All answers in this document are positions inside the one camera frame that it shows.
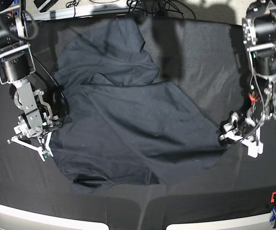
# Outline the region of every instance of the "blue clamp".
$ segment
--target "blue clamp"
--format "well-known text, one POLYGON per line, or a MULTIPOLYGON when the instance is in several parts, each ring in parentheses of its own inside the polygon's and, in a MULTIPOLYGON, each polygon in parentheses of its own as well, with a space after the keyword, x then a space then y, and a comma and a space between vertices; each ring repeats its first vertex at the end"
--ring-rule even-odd
POLYGON ((276 219, 276 207, 275 206, 273 206, 272 212, 273 212, 273 214, 272 214, 272 217, 270 218, 270 222, 272 222, 273 220, 276 219))

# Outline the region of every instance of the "red clamp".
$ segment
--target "red clamp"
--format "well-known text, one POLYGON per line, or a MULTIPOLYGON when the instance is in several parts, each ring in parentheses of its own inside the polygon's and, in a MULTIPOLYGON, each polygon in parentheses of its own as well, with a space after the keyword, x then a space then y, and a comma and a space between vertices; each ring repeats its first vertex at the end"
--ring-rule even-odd
POLYGON ((271 196, 271 203, 274 203, 274 195, 276 194, 276 191, 272 193, 272 196, 271 196))
POLYGON ((253 92, 253 95, 251 93, 249 93, 249 98, 251 101, 251 105, 253 105, 255 102, 258 101, 258 95, 255 95, 254 92, 253 92))

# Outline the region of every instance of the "white surface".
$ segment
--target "white surface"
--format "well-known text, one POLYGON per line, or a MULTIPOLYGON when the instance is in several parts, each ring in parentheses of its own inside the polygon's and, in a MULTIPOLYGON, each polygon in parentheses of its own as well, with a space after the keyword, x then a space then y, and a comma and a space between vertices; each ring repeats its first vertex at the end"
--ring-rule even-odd
POLYGON ((205 223, 171 224, 167 230, 221 230, 268 222, 271 214, 205 223))
MULTIPOLYGON (((31 14, 39 14, 33 0, 27 1, 27 10, 31 14)), ((49 11, 56 11, 60 9, 65 9, 67 2, 71 0, 59 0, 55 5, 53 5, 49 11)), ((112 2, 115 0, 94 0, 99 2, 112 2)), ((198 20, 213 21, 219 23, 229 23, 241 25, 241 20, 245 16, 246 11, 250 3, 255 0, 181 0, 187 6, 189 6, 198 20)), ((117 2, 126 3, 126 0, 118 0, 117 2)), ((79 6, 93 5, 95 3, 90 0, 81 0, 79 6)), ((184 13, 185 18, 192 18, 192 14, 188 9, 179 3, 175 4, 184 13)))
POLYGON ((126 12, 128 10, 127 4, 124 1, 117 1, 113 3, 105 3, 105 4, 93 4, 93 5, 85 5, 76 7, 76 15, 75 9, 65 8, 57 11, 48 11, 43 13, 34 14, 33 18, 35 20, 55 20, 55 19, 64 19, 64 18, 72 18, 75 17, 84 17, 95 14, 105 14, 105 13, 120 13, 126 12))
POLYGON ((70 229, 80 230, 109 230, 109 227, 104 223, 96 223, 89 221, 80 221, 74 219, 65 219, 52 216, 46 216, 33 212, 22 211, 12 207, 0 205, 0 213, 12 217, 22 218, 30 221, 35 221, 42 224, 49 224, 70 229))

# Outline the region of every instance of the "wire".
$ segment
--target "wire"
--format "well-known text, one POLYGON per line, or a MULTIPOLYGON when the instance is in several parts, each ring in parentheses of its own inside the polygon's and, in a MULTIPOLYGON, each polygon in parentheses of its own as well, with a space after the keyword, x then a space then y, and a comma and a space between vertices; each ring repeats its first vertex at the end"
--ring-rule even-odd
POLYGON ((176 1, 176 2, 180 3, 181 5, 183 5, 184 7, 186 7, 192 13, 192 15, 194 16, 194 19, 196 20, 196 15, 195 15, 194 11, 189 6, 187 6, 185 3, 183 3, 179 0, 169 0, 169 1, 176 1))
POLYGON ((32 23, 32 26, 33 26, 33 29, 34 29, 34 32, 33 32, 31 37, 25 38, 25 37, 20 37, 20 36, 14 35, 10 31, 10 29, 4 24, 1 17, 0 17, 0 27, 1 27, 2 30, 4 30, 9 35, 10 38, 12 38, 14 40, 18 40, 18 41, 21 40, 21 41, 24 41, 24 42, 29 42, 29 41, 35 39, 36 36, 38 35, 38 25, 37 25, 36 21, 33 19, 32 15, 28 11, 22 10, 22 12, 27 14, 31 19, 31 23, 32 23))
MULTIPOLYGON (((154 1, 151 7, 151 11, 145 10, 142 7, 138 7, 139 3, 141 3, 141 0, 127 0, 126 4, 128 6, 128 13, 130 12, 134 12, 135 10, 139 10, 145 13, 149 13, 151 15, 156 14, 158 11, 165 11, 165 12, 175 12, 175 13, 179 13, 183 18, 184 18, 184 13, 178 8, 178 6, 172 2, 173 0, 160 0, 160 1, 154 1)), ((185 4, 183 4, 187 9, 189 9, 192 13, 194 18, 196 19, 196 16, 194 14, 194 12, 185 4)))
POLYGON ((105 1, 105 2, 97 2, 97 1, 94 1, 94 0, 89 0, 90 2, 93 2, 93 3, 99 3, 99 4, 104 4, 104 3, 112 3, 112 2, 116 2, 116 1, 119 1, 119 0, 112 0, 112 1, 105 1))
POLYGON ((63 92, 62 92, 62 90, 60 89, 59 84, 58 84, 57 81, 54 79, 54 77, 48 72, 48 70, 43 66, 43 64, 42 64, 32 53, 29 53, 29 54, 32 55, 33 59, 40 65, 40 67, 42 67, 42 69, 48 74, 48 76, 50 77, 50 79, 51 79, 51 80, 53 81, 53 83, 56 85, 56 87, 57 87, 59 93, 61 94, 62 99, 64 100, 64 103, 65 103, 65 106, 66 106, 66 114, 68 114, 68 113, 69 113, 69 107, 70 107, 70 106, 69 106, 69 103, 68 103, 68 101, 66 100, 66 98, 65 98, 65 96, 64 96, 64 94, 63 94, 63 92))
MULTIPOLYGON (((254 77, 254 80, 255 80, 255 83, 256 83, 256 87, 257 87, 258 93, 259 93, 260 98, 261 98, 261 100, 262 100, 262 105, 263 105, 262 114, 264 114, 264 113, 265 113, 265 107, 264 107, 264 98, 263 98, 263 95, 262 95, 262 91, 261 91, 261 89, 259 88, 259 84, 258 84, 258 82, 257 82, 256 75, 254 75, 253 77, 254 77)), ((247 137, 251 136, 251 135, 252 135, 253 133, 255 133, 256 130, 260 127, 261 123, 262 123, 262 117, 259 119, 257 125, 254 127, 254 129, 253 129, 250 133, 248 133, 248 134, 247 134, 246 136, 244 136, 243 138, 241 138, 241 139, 239 139, 239 140, 236 140, 235 142, 241 142, 241 141, 243 141, 244 139, 246 139, 247 137)))
POLYGON ((81 0, 69 1, 69 2, 66 3, 66 5, 65 5, 66 8, 74 7, 74 17, 76 17, 76 6, 78 6, 78 4, 80 3, 80 1, 81 1, 81 0))

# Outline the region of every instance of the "screw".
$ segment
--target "screw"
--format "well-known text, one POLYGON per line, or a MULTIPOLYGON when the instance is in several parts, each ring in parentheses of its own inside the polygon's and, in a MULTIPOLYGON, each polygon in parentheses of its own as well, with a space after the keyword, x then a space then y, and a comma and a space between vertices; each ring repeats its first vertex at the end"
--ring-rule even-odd
POLYGON ((270 95, 271 94, 271 91, 270 91, 270 89, 264 89, 264 92, 265 92, 265 94, 267 94, 267 95, 270 95))
POLYGON ((254 137, 253 136, 248 136, 247 138, 249 141, 254 141, 254 137))
POLYGON ((37 126, 36 127, 36 132, 40 132, 40 131, 42 131, 42 127, 41 126, 37 126))

